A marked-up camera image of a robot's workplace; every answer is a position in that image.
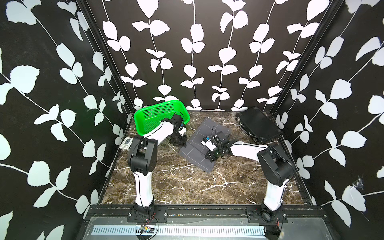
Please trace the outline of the dark grey grid pillowcase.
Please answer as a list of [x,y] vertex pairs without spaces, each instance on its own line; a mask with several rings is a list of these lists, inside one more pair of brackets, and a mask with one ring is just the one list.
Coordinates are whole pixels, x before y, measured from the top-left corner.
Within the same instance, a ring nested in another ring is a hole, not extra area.
[[214,133],[218,134],[221,140],[227,139],[230,136],[231,131],[231,129],[222,126],[209,118],[205,118],[187,141],[186,147],[180,149],[179,155],[196,167],[202,169],[204,172],[210,173],[213,170],[215,163],[205,158],[209,149],[202,145],[202,140],[205,137],[210,137]]

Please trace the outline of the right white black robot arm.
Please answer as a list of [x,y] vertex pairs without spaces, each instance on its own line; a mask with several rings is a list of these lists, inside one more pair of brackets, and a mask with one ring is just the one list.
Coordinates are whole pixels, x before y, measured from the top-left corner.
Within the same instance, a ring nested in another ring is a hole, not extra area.
[[201,143],[209,149],[206,153],[206,159],[211,162],[224,155],[229,155],[260,163],[263,174],[268,181],[263,200],[264,209],[276,212],[281,207],[286,185],[294,176],[294,168],[281,145],[278,143],[255,145],[236,140],[221,140],[217,135],[205,137]]

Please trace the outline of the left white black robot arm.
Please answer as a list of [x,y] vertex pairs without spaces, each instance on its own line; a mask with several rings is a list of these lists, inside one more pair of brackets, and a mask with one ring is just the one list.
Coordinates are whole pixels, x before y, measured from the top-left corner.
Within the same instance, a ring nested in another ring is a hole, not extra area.
[[172,145],[185,147],[186,131],[183,114],[176,112],[172,118],[161,120],[160,124],[149,133],[133,138],[128,164],[135,177],[137,194],[133,208],[138,213],[152,216],[155,211],[152,175],[158,161],[158,145],[169,138]]

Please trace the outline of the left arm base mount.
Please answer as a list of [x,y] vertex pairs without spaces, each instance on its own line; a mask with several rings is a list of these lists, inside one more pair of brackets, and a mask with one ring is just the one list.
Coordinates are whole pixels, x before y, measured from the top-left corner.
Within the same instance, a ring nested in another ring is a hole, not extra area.
[[168,207],[158,205],[143,208],[134,205],[129,212],[128,223],[146,223],[151,220],[151,223],[166,223],[168,219]]

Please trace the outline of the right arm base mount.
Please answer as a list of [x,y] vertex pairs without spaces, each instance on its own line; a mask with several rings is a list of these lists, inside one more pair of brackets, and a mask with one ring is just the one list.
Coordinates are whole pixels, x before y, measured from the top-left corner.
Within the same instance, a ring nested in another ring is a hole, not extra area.
[[257,223],[260,225],[277,225],[287,223],[284,207],[281,206],[276,211],[270,211],[268,208],[246,208],[246,215],[249,223]]

